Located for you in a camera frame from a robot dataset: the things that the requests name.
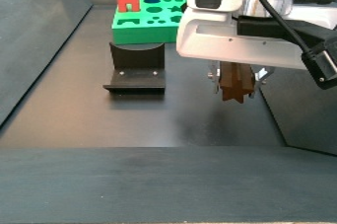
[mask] black stand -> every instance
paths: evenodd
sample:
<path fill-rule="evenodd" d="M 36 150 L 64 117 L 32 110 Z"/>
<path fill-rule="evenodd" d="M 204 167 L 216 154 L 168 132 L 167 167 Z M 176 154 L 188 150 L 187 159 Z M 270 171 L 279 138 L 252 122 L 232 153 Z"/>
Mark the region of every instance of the black stand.
<path fill-rule="evenodd" d="M 110 92 L 163 93 L 166 91 L 166 44 L 144 50 L 118 47 L 112 42 L 111 53 L 115 71 Z"/>

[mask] black bracket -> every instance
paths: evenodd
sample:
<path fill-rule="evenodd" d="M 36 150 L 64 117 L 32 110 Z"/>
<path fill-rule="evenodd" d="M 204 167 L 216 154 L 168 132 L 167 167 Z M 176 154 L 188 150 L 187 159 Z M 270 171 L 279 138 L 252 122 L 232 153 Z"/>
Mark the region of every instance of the black bracket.
<path fill-rule="evenodd" d="M 119 93 L 163 93 L 167 87 L 166 44 L 143 50 L 110 44 L 115 70 L 111 84 L 103 87 Z"/>

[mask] green shape sorter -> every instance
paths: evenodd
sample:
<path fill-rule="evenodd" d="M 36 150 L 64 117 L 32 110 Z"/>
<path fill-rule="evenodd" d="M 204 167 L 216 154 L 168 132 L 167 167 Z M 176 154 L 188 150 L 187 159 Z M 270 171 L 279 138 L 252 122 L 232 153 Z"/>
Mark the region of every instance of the green shape sorter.
<path fill-rule="evenodd" d="M 140 0 L 140 12 L 120 13 L 118 8 L 112 22 L 115 44 L 175 42 L 184 3 L 186 0 Z"/>

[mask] gray table surface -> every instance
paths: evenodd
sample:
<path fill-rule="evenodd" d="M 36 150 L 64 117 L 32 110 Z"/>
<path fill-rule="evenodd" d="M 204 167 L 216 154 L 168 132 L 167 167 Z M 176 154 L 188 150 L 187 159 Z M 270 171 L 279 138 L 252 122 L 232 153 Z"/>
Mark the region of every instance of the gray table surface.
<path fill-rule="evenodd" d="M 224 103 L 208 61 L 167 44 L 167 93 L 112 96 L 115 7 L 95 7 L 0 130 L 0 148 L 283 146 L 262 94 Z"/>

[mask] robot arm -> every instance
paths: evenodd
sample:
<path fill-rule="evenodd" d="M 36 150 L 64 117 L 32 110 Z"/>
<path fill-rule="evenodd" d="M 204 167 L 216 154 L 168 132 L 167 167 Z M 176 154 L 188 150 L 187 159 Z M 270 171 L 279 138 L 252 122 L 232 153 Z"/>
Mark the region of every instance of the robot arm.
<path fill-rule="evenodd" d="M 337 85 L 337 8 L 268 1 L 314 51 L 310 62 L 260 0 L 187 0 L 176 39 L 179 54 L 270 68 L 308 69 L 323 89 Z"/>

